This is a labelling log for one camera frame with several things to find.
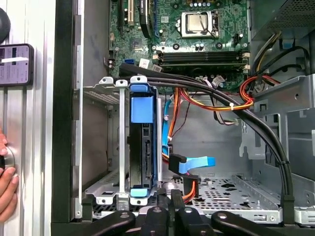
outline sticker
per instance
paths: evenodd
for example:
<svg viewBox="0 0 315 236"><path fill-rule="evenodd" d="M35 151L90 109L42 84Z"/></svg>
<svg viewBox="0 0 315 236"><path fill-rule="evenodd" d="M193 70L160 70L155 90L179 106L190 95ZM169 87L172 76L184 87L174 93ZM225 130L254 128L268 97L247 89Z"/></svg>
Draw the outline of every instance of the sticker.
<svg viewBox="0 0 315 236"><path fill-rule="evenodd" d="M153 65L152 70L157 71L157 72L161 72L163 70L163 68L158 66L158 65Z"/></svg>
<svg viewBox="0 0 315 236"><path fill-rule="evenodd" d="M225 82L225 79L221 75L218 75L212 80L212 84L215 87L218 87L221 83L224 83L224 82Z"/></svg>
<svg viewBox="0 0 315 236"><path fill-rule="evenodd" d="M141 58L140 59L140 63L139 63L139 67L148 69L149 68L149 64L150 64L150 60Z"/></svg>
<svg viewBox="0 0 315 236"><path fill-rule="evenodd" d="M169 22L168 16L161 16L161 23L168 23L168 22Z"/></svg>
<svg viewBox="0 0 315 236"><path fill-rule="evenodd" d="M29 80L28 45L0 48L0 84L25 84Z"/></svg>

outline cpu socket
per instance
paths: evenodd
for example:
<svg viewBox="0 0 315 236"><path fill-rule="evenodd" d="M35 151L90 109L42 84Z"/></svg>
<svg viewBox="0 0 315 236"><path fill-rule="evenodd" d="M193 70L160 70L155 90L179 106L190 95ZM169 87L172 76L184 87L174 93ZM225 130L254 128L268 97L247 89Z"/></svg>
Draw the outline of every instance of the cpu socket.
<svg viewBox="0 0 315 236"><path fill-rule="evenodd" d="M176 26L182 38L217 38L219 36L218 11L183 12Z"/></svg>

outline phone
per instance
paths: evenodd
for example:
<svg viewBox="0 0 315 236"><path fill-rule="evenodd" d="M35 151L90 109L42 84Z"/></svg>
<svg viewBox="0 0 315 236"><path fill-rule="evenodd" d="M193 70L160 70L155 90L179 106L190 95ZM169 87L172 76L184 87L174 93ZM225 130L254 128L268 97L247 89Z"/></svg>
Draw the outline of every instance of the phone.
<svg viewBox="0 0 315 236"><path fill-rule="evenodd" d="M34 48L29 44L0 45L0 86L31 85Z"/></svg>

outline finger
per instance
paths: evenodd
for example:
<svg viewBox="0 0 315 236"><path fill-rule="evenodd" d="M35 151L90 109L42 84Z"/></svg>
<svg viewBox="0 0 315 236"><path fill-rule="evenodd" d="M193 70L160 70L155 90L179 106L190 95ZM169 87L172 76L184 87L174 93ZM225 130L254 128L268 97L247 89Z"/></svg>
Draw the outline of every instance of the finger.
<svg viewBox="0 0 315 236"><path fill-rule="evenodd" d="M0 177L0 196L5 192L8 187L10 181L12 180L12 176L15 173L15 168L10 167L4 171L3 175Z"/></svg>
<svg viewBox="0 0 315 236"><path fill-rule="evenodd" d="M0 143L3 143L3 144L7 144L8 141L6 139L6 136L2 133L0 133Z"/></svg>
<svg viewBox="0 0 315 236"><path fill-rule="evenodd" d="M14 192L18 186L18 182L19 182L19 177L18 176L13 177L12 181L6 188L6 191L0 197L0 212L3 212L5 208L9 205L14 195Z"/></svg>
<svg viewBox="0 0 315 236"><path fill-rule="evenodd" d="M6 149L6 146L4 143L0 143L0 155L5 156L8 154L8 151Z"/></svg>
<svg viewBox="0 0 315 236"><path fill-rule="evenodd" d="M4 223L7 221L13 214L16 204L18 202L18 197L16 194L13 195L9 205L6 207L6 209L0 214L0 222Z"/></svg>

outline green circuit board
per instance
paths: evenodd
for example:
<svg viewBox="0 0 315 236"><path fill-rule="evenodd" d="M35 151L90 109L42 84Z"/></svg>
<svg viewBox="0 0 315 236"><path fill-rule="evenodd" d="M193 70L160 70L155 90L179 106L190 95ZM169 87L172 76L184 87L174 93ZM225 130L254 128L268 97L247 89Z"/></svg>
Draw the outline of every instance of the green circuit board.
<svg viewBox="0 0 315 236"><path fill-rule="evenodd" d="M139 65L140 59L150 60L152 68L153 57L157 52L188 53L199 52L196 45L203 45L203 52L249 51L249 35L247 23L247 0L152 0L153 37L144 37L139 23L139 0L134 0L134 25L127 22L118 28L118 1L111 1L110 17L110 57L115 60L109 70L110 76L119 76L119 66L125 59L132 59ZM128 0L124 0L124 8L128 7ZM218 13L219 32L215 38L182 38L177 23L183 12L211 12ZM233 37L242 37L237 45L233 45ZM225 90L235 90L244 79L244 74L228 74Z"/></svg>

